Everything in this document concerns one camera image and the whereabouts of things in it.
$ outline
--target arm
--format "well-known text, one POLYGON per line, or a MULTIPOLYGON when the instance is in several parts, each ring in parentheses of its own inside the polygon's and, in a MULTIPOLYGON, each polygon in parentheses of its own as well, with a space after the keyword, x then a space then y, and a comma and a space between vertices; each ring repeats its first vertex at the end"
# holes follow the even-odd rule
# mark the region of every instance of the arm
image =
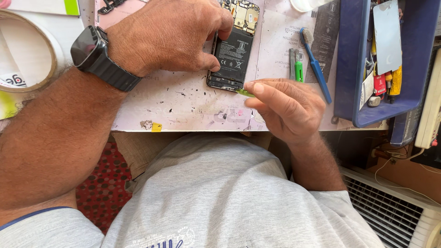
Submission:
POLYGON ((245 101, 291 150, 294 181, 310 191, 346 190, 337 163, 318 133, 326 105, 315 89, 287 79, 245 84, 256 98, 245 101))
POLYGON ((290 145, 294 181, 310 191, 347 190, 337 163, 318 132, 303 145, 290 145))
MULTIPOLYGON (((151 0, 107 29, 108 53, 137 76, 216 71, 219 61, 202 45, 216 30, 227 38, 232 23, 211 0, 151 0)), ((96 165, 126 95, 71 68, 22 109, 0 137, 0 225, 48 207, 76 208, 75 187, 96 165)))

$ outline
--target smartphone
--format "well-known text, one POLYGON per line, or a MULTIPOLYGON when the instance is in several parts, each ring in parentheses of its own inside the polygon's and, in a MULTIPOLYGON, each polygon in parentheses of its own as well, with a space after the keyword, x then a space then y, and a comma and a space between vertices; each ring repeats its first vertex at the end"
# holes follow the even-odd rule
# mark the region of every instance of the smartphone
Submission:
POLYGON ((234 24, 227 40, 219 39, 216 33, 212 54, 219 60, 220 70, 209 71, 207 85, 236 91, 243 89, 260 10, 244 0, 222 0, 221 5, 231 12, 234 24))

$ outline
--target smartwatch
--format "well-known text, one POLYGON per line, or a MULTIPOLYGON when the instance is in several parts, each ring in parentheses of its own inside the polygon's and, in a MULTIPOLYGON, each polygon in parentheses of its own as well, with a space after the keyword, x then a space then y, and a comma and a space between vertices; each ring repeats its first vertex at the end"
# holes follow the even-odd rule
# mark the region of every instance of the smartwatch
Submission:
POLYGON ((122 69, 107 55, 109 40, 100 27, 88 26, 75 40, 71 48, 74 66, 80 71, 91 72, 113 87, 131 91, 141 80, 122 69))

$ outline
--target phone battery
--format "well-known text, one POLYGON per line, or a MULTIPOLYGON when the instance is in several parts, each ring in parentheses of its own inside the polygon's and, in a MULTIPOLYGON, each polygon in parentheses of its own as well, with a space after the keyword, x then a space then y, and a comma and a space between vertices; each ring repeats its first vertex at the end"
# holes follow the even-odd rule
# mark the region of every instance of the phone battery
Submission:
POLYGON ((219 60, 220 70, 211 75, 243 83, 252 43, 253 37, 237 28, 233 28, 226 41, 218 38, 214 55, 219 60))

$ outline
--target grey t-shirt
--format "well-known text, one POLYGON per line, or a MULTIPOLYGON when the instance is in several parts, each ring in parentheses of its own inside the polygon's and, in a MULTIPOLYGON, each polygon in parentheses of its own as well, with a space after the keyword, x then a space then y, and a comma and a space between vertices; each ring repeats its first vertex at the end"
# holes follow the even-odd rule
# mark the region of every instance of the grey t-shirt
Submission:
POLYGON ((383 247, 347 191, 311 192, 245 140, 187 135, 133 185, 104 236, 82 213, 58 208, 0 231, 2 247, 383 247))

